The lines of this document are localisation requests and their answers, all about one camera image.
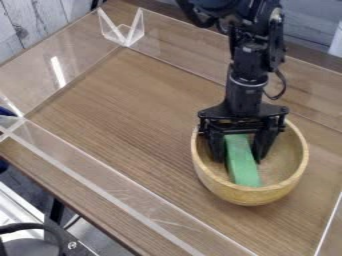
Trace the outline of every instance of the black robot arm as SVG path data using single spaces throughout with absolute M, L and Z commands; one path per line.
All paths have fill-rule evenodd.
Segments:
M 285 130 L 289 114 L 288 107 L 262 102 L 263 94 L 275 100 L 286 89 L 279 71 L 285 62 L 285 17 L 279 0 L 178 0 L 178 3 L 197 26 L 217 25 L 221 33 L 230 36 L 233 61 L 226 97 L 222 104 L 199 111 L 199 133 L 206 136 L 214 160 L 219 162 L 225 158 L 225 135 L 253 134 L 253 153 L 259 162 Z M 283 82 L 283 90 L 274 97 L 265 92 L 270 72 Z

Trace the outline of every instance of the wooden bowl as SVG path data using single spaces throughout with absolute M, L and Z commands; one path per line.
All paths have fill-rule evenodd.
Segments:
M 269 204 L 285 197 L 294 189 L 305 173 L 309 149 L 305 137 L 288 121 L 286 131 L 279 134 L 267 157 L 259 165 L 263 186 L 245 187 L 230 181 L 225 164 L 211 160 L 207 142 L 194 130 L 191 153 L 198 177 L 209 190 L 223 200 L 243 206 Z

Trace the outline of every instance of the black cable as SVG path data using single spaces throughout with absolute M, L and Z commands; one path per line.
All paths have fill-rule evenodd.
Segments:
M 43 224 L 39 223 L 15 223 L 15 224 L 8 224 L 6 226 L 0 226 L 0 235 L 14 233 L 18 231 L 23 230 L 30 230 L 30 229 L 43 229 L 44 231 L 50 232 L 58 241 L 58 246 L 59 246 L 59 256 L 63 256 L 63 239 L 58 233 L 58 231 Z
M 82 219 L 80 215 L 78 215 L 78 217 L 63 227 L 66 230 L 68 230 L 75 224 L 76 222 Z
M 282 98 L 283 94 L 286 93 L 286 89 L 288 89 L 288 81 L 286 81 L 286 77 L 283 75 L 283 73 L 281 72 L 279 69 L 275 70 L 275 75 L 278 76 L 278 78 L 281 79 L 282 81 L 282 84 L 283 84 L 283 89 L 281 90 L 281 92 L 275 95 L 275 96 L 270 96 L 270 94 L 263 90 L 263 93 L 266 95 L 266 97 L 270 99 L 270 100 L 278 100 Z

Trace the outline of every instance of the green object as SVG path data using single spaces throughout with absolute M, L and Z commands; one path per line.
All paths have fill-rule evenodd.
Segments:
M 225 136 L 226 166 L 235 184 L 247 187 L 261 187 L 261 177 L 251 154 L 249 136 L 234 134 Z

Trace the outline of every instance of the white bracket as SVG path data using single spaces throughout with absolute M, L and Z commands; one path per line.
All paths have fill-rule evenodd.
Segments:
M 102 8 L 98 9 L 102 34 L 106 39 L 117 44 L 131 47 L 145 36 L 143 10 L 138 9 L 131 26 L 117 26 Z

